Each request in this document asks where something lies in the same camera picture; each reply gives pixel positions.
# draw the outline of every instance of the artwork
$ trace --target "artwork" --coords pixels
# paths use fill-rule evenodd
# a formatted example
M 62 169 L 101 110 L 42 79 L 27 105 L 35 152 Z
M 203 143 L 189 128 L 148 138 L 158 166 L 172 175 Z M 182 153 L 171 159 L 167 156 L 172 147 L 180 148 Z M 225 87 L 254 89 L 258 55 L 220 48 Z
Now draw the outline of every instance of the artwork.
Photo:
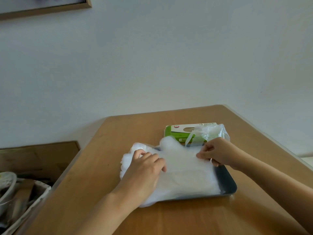
M 89 7 L 90 0 L 0 0 L 0 20 Z

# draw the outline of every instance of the wall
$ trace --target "wall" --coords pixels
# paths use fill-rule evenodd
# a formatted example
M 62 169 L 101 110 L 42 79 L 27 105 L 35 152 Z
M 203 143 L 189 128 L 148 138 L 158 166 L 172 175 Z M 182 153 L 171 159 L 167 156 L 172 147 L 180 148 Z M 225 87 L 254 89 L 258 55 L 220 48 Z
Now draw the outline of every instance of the wall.
M 0 22 L 0 148 L 111 115 L 227 104 L 313 152 L 312 0 L 92 0 Z

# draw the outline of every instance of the wooden table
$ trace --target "wooden table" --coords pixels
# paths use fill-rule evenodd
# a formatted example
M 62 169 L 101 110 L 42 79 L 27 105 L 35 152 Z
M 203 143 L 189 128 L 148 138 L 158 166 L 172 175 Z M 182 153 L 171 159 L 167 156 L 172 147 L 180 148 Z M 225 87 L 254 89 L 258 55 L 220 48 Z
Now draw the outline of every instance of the wooden table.
M 236 146 L 313 187 L 313 171 L 225 106 L 114 116 L 99 128 L 26 234 L 70 234 L 118 184 L 121 158 L 134 142 L 158 145 L 166 125 L 207 122 L 223 123 Z M 138 208 L 115 234 L 307 234 L 250 178 L 227 169 L 238 186 L 233 196 Z

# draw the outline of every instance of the person's right hand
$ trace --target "person's right hand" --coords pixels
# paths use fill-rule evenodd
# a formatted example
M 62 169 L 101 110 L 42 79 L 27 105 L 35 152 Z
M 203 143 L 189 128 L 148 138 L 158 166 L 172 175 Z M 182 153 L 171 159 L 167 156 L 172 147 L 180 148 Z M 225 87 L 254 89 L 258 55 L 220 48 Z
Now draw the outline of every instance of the person's right hand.
M 224 164 L 235 170 L 239 169 L 242 160 L 247 157 L 251 156 L 221 137 L 210 140 L 197 153 L 197 158 L 212 159 L 216 167 Z

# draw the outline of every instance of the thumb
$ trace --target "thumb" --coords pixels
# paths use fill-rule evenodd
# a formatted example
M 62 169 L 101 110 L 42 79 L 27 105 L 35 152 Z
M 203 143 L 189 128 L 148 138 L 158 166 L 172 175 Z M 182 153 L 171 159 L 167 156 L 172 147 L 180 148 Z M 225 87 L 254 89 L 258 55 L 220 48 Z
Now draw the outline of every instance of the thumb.
M 212 151 L 199 152 L 199 153 L 197 153 L 197 158 L 200 158 L 200 159 L 211 159 L 211 158 L 213 158 L 213 152 Z

